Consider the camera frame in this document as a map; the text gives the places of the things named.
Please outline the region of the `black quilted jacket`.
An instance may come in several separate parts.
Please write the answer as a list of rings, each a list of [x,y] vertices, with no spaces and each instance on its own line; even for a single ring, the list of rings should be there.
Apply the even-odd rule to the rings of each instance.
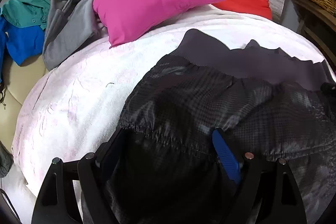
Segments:
[[[335,119],[316,80],[268,82],[224,73],[228,51],[195,29],[128,96],[125,148],[106,182],[118,223],[229,223],[228,178],[212,142],[285,159],[306,223],[335,223]]]

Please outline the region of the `wooden side table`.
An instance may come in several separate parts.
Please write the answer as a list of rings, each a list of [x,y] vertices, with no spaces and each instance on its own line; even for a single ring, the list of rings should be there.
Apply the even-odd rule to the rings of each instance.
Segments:
[[[310,0],[291,0],[299,17],[297,32],[311,41],[335,67],[335,17]]]

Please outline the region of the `white bed blanket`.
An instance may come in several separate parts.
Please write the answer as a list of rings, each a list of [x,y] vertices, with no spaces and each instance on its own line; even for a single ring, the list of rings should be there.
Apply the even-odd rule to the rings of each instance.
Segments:
[[[157,61],[196,28],[228,48],[250,40],[281,48],[300,60],[324,60],[301,35],[268,19],[207,5],[169,19],[140,39],[111,47],[96,40],[48,71],[27,95],[17,117],[11,151],[14,165],[1,180],[22,223],[30,223],[34,203],[51,160],[78,160],[109,139],[126,98]]]

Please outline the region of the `blue jacket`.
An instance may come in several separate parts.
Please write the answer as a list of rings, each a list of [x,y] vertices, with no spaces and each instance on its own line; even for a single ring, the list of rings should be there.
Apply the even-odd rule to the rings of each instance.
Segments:
[[[45,33],[39,26],[18,28],[1,16],[1,73],[5,51],[18,64],[42,53]]]

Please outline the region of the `grey garment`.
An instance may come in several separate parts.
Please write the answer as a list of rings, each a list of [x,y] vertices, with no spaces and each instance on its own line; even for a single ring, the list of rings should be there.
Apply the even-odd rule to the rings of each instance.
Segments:
[[[72,54],[108,36],[93,0],[51,0],[42,58],[48,71]]]

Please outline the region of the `teal shirt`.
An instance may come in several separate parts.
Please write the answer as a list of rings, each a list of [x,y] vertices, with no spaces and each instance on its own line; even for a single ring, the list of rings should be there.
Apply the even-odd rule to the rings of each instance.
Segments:
[[[51,0],[9,0],[1,7],[1,16],[17,28],[47,26]]]

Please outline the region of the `pink pillow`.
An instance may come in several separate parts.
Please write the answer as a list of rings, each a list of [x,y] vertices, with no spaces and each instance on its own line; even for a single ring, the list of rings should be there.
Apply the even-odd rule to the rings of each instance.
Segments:
[[[93,9],[106,26],[110,45],[132,42],[152,27],[198,6],[224,0],[93,0]]]

